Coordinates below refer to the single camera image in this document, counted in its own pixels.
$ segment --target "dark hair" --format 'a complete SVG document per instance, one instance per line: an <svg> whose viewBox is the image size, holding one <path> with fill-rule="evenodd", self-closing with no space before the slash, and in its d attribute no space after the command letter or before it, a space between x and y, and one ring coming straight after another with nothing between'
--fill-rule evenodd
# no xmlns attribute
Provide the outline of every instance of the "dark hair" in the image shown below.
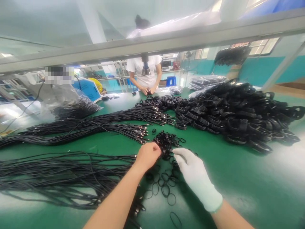
<svg viewBox="0 0 305 229"><path fill-rule="evenodd" d="M150 26L150 22L146 19L141 18L139 15L136 16L137 29L146 29Z"/></svg>

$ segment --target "hand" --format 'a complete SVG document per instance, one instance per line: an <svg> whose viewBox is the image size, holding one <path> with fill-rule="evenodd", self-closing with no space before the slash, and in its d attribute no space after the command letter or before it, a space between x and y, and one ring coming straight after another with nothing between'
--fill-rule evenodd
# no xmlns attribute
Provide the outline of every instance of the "hand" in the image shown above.
<svg viewBox="0 0 305 229"><path fill-rule="evenodd" d="M149 90L150 90L150 93L151 93L151 94L154 94L156 89L157 89L157 87L152 87L151 89L149 89Z"/></svg>
<svg viewBox="0 0 305 229"><path fill-rule="evenodd" d="M144 95L147 95L148 90L146 87L141 87L139 89L143 92Z"/></svg>
<svg viewBox="0 0 305 229"><path fill-rule="evenodd" d="M156 163L160 155L161 149L156 143L146 143L141 146L133 166L140 172L145 173Z"/></svg>
<svg viewBox="0 0 305 229"><path fill-rule="evenodd" d="M209 212L217 211L222 205L222 195L211 183L203 161L185 148L174 149L174 157L180 167L185 182Z"/></svg>

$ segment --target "white t-shirt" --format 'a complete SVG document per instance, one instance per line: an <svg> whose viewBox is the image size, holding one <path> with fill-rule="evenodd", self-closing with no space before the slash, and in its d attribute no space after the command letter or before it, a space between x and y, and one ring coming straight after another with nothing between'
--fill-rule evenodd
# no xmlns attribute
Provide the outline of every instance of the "white t-shirt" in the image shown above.
<svg viewBox="0 0 305 229"><path fill-rule="evenodd" d="M152 88L157 80L157 76L155 75L156 65L161 63L162 58L159 55L156 56L148 56L148 67L150 70L150 75L143 76L143 61L142 58L133 58L127 60L126 70L130 72L134 72L137 75L137 82L142 87Z"/></svg>

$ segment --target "wall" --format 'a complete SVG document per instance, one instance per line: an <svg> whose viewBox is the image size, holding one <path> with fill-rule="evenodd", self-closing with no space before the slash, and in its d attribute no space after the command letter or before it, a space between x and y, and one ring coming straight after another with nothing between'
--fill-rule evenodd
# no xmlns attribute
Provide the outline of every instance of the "wall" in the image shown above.
<svg viewBox="0 0 305 229"><path fill-rule="evenodd" d="M261 87L268 80L274 70L279 66L285 56L297 49L300 42L305 40L304 34L283 37L275 46L272 53L268 56L249 57L243 64L239 78L241 81L248 81L251 84ZM207 59L191 60L190 69L200 75L211 74L214 67L214 58L216 53L228 46L210 48ZM305 76L305 50L280 76L276 83L292 82ZM187 67L188 61L183 61L181 66ZM214 74L226 75L230 66L216 66Z"/></svg>

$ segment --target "teal wall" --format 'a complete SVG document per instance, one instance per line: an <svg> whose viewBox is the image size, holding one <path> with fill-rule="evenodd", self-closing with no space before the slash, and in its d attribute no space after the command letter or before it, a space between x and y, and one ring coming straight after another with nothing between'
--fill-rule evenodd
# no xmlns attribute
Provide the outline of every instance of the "teal wall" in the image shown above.
<svg viewBox="0 0 305 229"><path fill-rule="evenodd" d="M239 78L242 81L261 87L271 76L274 70L285 57L261 57L248 58L243 64ZM213 60L191 60L190 71L197 72L200 75L208 75L213 71ZM182 68L187 67L188 61L181 63ZM230 66L216 66L214 74L226 75ZM305 77L305 56L298 56L287 70L280 76L276 83L292 82L301 77Z"/></svg>

